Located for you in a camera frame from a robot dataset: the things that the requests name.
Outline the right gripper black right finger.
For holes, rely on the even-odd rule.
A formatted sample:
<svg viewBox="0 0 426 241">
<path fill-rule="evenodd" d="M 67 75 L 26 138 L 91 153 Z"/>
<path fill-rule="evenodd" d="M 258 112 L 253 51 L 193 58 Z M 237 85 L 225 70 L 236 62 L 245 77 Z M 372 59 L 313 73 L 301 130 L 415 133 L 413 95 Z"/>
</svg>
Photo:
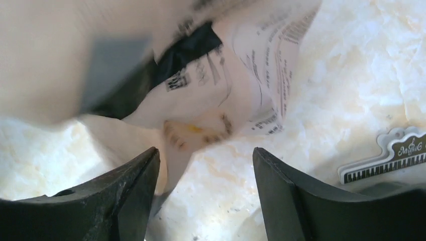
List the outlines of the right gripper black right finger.
<svg viewBox="0 0 426 241">
<path fill-rule="evenodd" d="M 353 193 L 264 148 L 254 149 L 253 167 L 268 240 L 425 240 L 425 184 L 384 182 Z"/>
</svg>

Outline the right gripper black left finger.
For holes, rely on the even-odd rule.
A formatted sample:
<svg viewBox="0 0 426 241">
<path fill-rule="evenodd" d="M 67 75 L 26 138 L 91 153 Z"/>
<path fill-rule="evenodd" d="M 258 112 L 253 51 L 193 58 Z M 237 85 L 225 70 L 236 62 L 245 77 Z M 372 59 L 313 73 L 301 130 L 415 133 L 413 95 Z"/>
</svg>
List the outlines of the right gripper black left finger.
<svg viewBox="0 0 426 241">
<path fill-rule="evenodd" d="M 152 147 L 54 196 L 1 200 L 1 240 L 143 240 L 159 169 Z"/>
</svg>

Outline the piano pattern bag clip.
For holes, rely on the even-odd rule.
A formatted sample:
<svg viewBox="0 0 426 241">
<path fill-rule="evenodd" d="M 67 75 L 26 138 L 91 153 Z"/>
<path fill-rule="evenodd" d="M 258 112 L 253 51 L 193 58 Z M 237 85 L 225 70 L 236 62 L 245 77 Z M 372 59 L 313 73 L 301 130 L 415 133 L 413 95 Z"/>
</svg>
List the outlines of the piano pattern bag clip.
<svg viewBox="0 0 426 241">
<path fill-rule="evenodd" d="M 379 156 L 359 160 L 337 169 L 345 185 L 377 175 L 425 163 L 425 131 L 417 127 L 393 128 L 377 137 Z"/>
</svg>

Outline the pink cat litter bag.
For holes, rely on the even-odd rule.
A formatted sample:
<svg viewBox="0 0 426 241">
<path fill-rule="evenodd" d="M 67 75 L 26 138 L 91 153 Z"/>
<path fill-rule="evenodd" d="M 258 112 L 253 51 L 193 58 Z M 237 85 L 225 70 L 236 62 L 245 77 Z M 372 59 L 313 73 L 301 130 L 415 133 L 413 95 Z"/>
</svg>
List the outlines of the pink cat litter bag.
<svg viewBox="0 0 426 241">
<path fill-rule="evenodd" d="M 1 116 L 154 129 L 160 193 L 192 153 L 283 129 L 320 1 L 1 1 Z"/>
</svg>

